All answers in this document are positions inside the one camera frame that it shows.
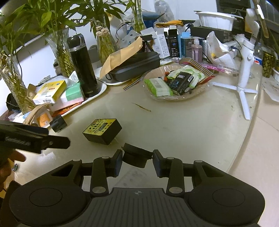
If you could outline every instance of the beige tabletop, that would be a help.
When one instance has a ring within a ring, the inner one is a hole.
[[[254,65],[247,88],[259,90],[262,67]],[[220,74],[214,81],[236,85],[238,77]],[[124,85],[108,86],[97,99],[85,104],[65,117],[68,126],[51,135],[66,136],[71,140],[67,150],[47,149],[36,155],[24,152],[27,160],[19,163],[15,179],[25,184],[34,178],[72,160],[92,162],[101,156],[113,156],[124,143],[153,151],[164,157],[176,157],[184,163],[203,160],[223,171],[233,163],[250,126],[244,118],[236,91],[211,87],[186,101],[157,101],[144,91],[142,82],[123,90]],[[253,115],[258,95],[247,94]],[[134,103],[151,110],[146,111]],[[95,120],[116,118],[122,130],[108,146],[89,142],[82,132]],[[85,177],[83,189],[89,190],[90,178]],[[144,169],[123,163],[118,178],[108,178],[109,188],[162,187],[167,179],[156,176],[152,161]],[[186,190],[191,190],[191,179],[185,178]]]

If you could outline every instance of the ribbed black surface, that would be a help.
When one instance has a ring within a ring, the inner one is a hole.
[[[182,198],[169,197],[160,188],[114,188],[109,196],[94,198],[83,214],[61,227],[95,226],[216,227],[193,214]]]

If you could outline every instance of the black bag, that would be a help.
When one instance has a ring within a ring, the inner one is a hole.
[[[160,58],[157,52],[138,53],[111,70],[108,75],[117,81],[127,81],[158,67]]]

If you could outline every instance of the white tripod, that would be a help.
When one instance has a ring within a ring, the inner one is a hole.
[[[255,9],[247,9],[246,11],[247,11],[246,22],[248,23],[249,27],[252,30],[252,37],[250,41],[244,40],[243,47],[240,52],[242,56],[242,61],[240,64],[238,85],[233,86],[233,85],[216,83],[216,82],[212,82],[212,84],[214,86],[228,88],[237,91],[239,93],[239,97],[241,100],[244,116],[247,120],[250,120],[251,119],[250,110],[249,110],[249,105],[247,103],[245,93],[257,94],[258,91],[253,89],[247,89],[246,85],[249,80],[251,67],[254,63],[254,47],[255,47],[256,38],[259,33],[259,24],[255,20],[257,20],[259,16],[261,20],[263,20],[264,16],[261,7],[259,5],[255,5]]]

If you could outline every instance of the beige tiled floor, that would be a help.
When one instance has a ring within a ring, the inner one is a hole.
[[[266,206],[261,227],[279,227],[279,103],[262,91],[257,118],[247,147],[239,153],[229,173],[254,186]]]

